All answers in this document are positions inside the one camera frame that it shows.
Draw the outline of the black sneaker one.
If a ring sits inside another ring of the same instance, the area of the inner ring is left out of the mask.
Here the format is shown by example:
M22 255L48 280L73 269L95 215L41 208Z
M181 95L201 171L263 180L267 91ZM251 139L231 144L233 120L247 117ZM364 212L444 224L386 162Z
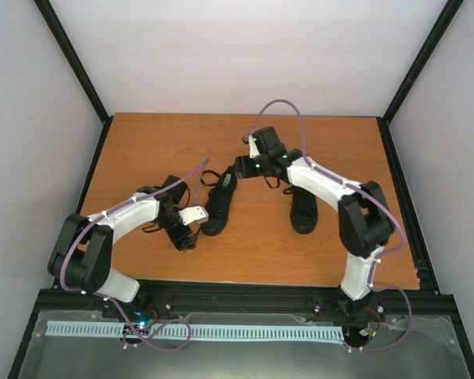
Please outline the black sneaker one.
M200 179L203 186L210 188L209 198L205 204L209 218L201 225L201 231L204 235L214 237L220 234L228 223L231 201L237 188L238 178L233 166L228 166L222 174L212 170L205 170L202 174L212 174L217 177L217 181L214 183L207 183L203 178Z

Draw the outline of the black sneaker with laces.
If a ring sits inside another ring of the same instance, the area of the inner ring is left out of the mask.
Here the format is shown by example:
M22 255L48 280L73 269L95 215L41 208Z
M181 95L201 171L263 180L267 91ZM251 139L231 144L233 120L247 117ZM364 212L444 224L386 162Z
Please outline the black sneaker with laces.
M292 195L290 222L294 231L301 235L310 234L318 223L316 196L297 186L284 189L283 194Z

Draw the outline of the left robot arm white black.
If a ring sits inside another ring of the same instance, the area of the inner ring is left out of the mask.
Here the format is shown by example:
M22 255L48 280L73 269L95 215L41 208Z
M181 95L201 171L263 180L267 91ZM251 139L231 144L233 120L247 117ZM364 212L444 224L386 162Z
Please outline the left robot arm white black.
M130 317L143 316L149 299L140 284L111 267L113 245L146 223L164 230L178 251L196 246L193 222L203 223L208 214L201 206L182 208L179 202L188 185L170 175L162 186L143 186L129 199L107 211L66 218L47 264L47 271L67 291L81 291L119 300Z

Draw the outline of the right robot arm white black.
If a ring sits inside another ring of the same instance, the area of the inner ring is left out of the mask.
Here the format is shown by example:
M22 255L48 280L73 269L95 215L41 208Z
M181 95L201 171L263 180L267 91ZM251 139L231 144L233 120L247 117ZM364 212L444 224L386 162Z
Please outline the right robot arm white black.
M288 151L272 126L249 133L243 143L249 152L235 159L239 178L276 178L311 193L337 211L340 242L347 258L336 308L343 318L355 319L369 302L376 265L399 228L381 186L336 174L303 150Z

